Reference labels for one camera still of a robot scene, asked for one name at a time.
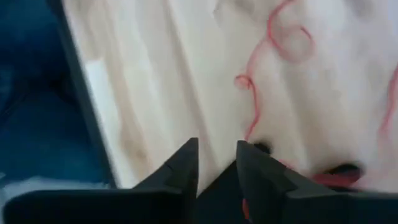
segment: blue cloth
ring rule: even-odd
[[[6,179],[104,180],[77,105],[60,94],[68,73],[46,2],[0,1],[0,173]]]

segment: red string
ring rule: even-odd
[[[288,51],[286,51],[279,43],[278,41],[276,41],[275,37],[274,37],[274,33],[272,31],[272,26],[273,26],[273,22],[274,19],[276,19],[276,17],[278,16],[278,14],[283,10],[284,7],[288,6],[290,3],[293,3],[296,0],[285,0],[283,1],[281,4],[279,4],[270,14],[269,18],[268,18],[268,22],[267,22],[267,35],[260,40],[260,42],[256,45],[256,47],[254,48],[248,64],[246,65],[246,73],[244,74],[240,74],[238,75],[235,80],[241,85],[244,86],[246,89],[251,89],[252,90],[252,96],[253,96],[253,104],[254,104],[254,118],[250,124],[250,126],[248,127],[248,130],[246,131],[245,137],[244,139],[247,141],[250,138],[250,135],[252,134],[252,132],[254,131],[254,128],[256,127],[257,123],[259,122],[259,119],[261,117],[261,109],[260,109],[260,105],[259,105],[259,97],[257,95],[257,87],[256,84],[253,81],[253,73],[254,73],[254,69],[256,67],[256,62],[257,59],[259,57],[259,54],[262,50],[262,48],[268,43],[270,42],[271,45],[278,51],[279,55],[287,61],[293,62],[293,63],[298,63],[302,60],[304,60],[304,57],[301,57],[300,59],[298,58],[293,58],[289,55]],[[289,29],[284,29],[284,35],[288,36],[289,34],[291,34],[294,30],[300,30],[302,31],[305,36],[307,36],[307,38],[310,40],[310,43],[312,45],[312,49],[315,45],[315,42],[313,41],[313,38],[311,36],[311,34],[309,33],[308,30],[306,30],[306,28],[304,28],[303,26],[292,26]]]
[[[262,50],[262,48],[269,42],[273,48],[278,51],[278,54],[280,55],[281,58],[284,60],[291,62],[291,63],[299,63],[301,61],[304,61],[307,57],[299,57],[299,58],[294,58],[292,57],[287,50],[285,50],[276,40],[274,37],[274,32],[273,32],[273,25],[274,25],[274,20],[276,17],[279,15],[279,13],[289,4],[292,4],[296,0],[285,0],[281,4],[279,4],[270,14],[268,21],[267,21],[267,35],[256,45],[256,47],[253,50],[253,53],[251,54],[248,64],[246,65],[246,73],[240,74],[236,77],[236,81],[241,84],[243,87],[246,89],[251,89],[252,90],[252,96],[253,96],[253,103],[254,103],[254,118],[248,127],[248,130],[246,131],[244,139],[247,141],[252,132],[254,131],[254,128],[256,127],[259,118],[261,117],[261,110],[259,106],[259,99],[257,95],[257,87],[256,84],[254,83],[252,77],[254,73],[254,69],[256,67],[256,62],[259,57],[259,54]],[[287,37],[289,36],[293,31],[298,30],[301,31],[310,41],[311,44],[311,49],[308,51],[308,57],[311,56],[313,53],[313,49],[315,48],[315,41],[312,38],[312,35],[309,33],[309,31],[304,27],[304,26],[292,26],[289,28],[285,28],[282,30],[282,36]],[[314,179],[319,182],[320,184],[329,184],[329,185],[335,185],[335,186],[349,186],[353,182],[356,182],[358,178],[352,178],[348,176],[339,176],[339,175],[328,175],[328,174],[320,174],[316,175]]]
[[[388,134],[392,116],[394,115],[397,109],[397,103],[396,103],[397,84],[398,84],[398,66],[394,70],[392,79],[389,82],[387,110],[384,115],[383,122],[379,128],[380,135]]]

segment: wooden board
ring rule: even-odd
[[[234,122],[236,111],[217,108],[223,100],[218,84],[206,80],[212,75],[225,80],[242,96],[233,85],[235,73],[222,78],[221,67],[205,65],[222,62],[220,51],[210,50],[216,40],[191,49],[204,59],[190,64],[167,1],[63,4],[118,185],[134,186],[187,139],[199,137],[200,189],[206,187],[233,161],[235,143],[246,129]],[[200,53],[205,48],[207,56]],[[213,91],[198,89],[198,82],[208,82]],[[199,97],[203,92],[212,100]],[[217,113],[208,116],[208,103]]]

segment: white surface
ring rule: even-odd
[[[190,137],[200,138],[200,189],[233,161],[253,116],[251,92],[233,80],[280,2],[64,0],[121,187],[137,184]],[[304,174],[351,161],[377,170],[378,150],[395,160],[398,142],[379,149],[377,129],[398,63],[397,7],[297,0],[285,9],[279,22],[305,26],[315,54],[292,64],[271,46],[262,53],[254,74],[262,117],[251,141],[271,140],[275,157]],[[287,39],[290,50],[305,50],[305,41]],[[105,72],[93,69],[100,61]],[[110,87],[99,83],[107,82],[102,74]],[[398,191],[397,175],[361,184]]]

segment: black tool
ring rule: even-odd
[[[4,208],[5,224],[190,223],[198,185],[198,139],[131,190],[44,190]]]
[[[246,141],[236,163],[253,224],[398,223],[398,194],[337,192]]]

